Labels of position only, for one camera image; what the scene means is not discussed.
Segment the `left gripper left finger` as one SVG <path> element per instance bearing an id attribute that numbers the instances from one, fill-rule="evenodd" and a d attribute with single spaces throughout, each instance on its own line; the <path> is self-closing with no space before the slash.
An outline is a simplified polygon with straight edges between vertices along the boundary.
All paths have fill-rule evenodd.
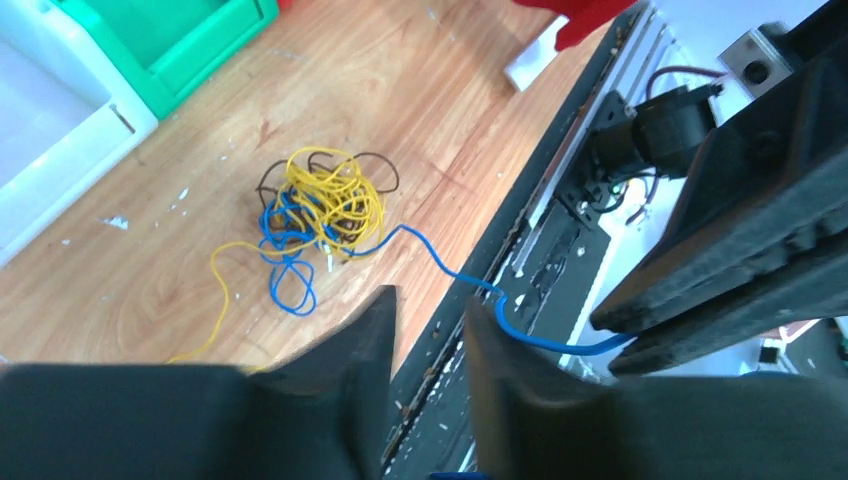
<path id="1" fill-rule="evenodd" d="M 381 286 L 341 329 L 251 376 L 249 478 L 381 477 L 397 303 Z"/>

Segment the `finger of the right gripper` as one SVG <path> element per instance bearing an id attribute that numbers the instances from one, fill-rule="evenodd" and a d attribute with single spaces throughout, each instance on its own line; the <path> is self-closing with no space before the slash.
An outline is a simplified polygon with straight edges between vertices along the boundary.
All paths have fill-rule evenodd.
<path id="1" fill-rule="evenodd" d="M 847 44 L 715 129 L 656 246 L 597 306 L 641 332 L 777 272 L 847 273 Z"/>
<path id="2" fill-rule="evenodd" d="M 616 377 L 698 359 L 768 330 L 847 313 L 847 273 L 777 272 L 648 329 L 609 364 Z"/>

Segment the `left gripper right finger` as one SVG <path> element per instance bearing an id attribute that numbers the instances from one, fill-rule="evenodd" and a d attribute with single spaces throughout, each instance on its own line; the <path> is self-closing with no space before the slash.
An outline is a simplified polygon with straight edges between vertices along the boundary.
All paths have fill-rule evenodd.
<path id="1" fill-rule="evenodd" d="M 487 478 L 622 478 L 614 388 L 512 339 L 479 300 L 466 303 L 464 339 L 477 463 Z"/>

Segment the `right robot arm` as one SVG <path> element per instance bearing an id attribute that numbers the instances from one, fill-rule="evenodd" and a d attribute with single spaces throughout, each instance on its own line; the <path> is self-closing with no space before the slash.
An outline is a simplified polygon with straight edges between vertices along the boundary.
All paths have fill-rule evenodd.
<path id="1" fill-rule="evenodd" d="M 643 156 L 685 177 L 658 243 L 591 313 L 632 336 L 616 376 L 675 367 L 785 324 L 847 312 L 847 44 L 722 125 L 646 106 Z"/>

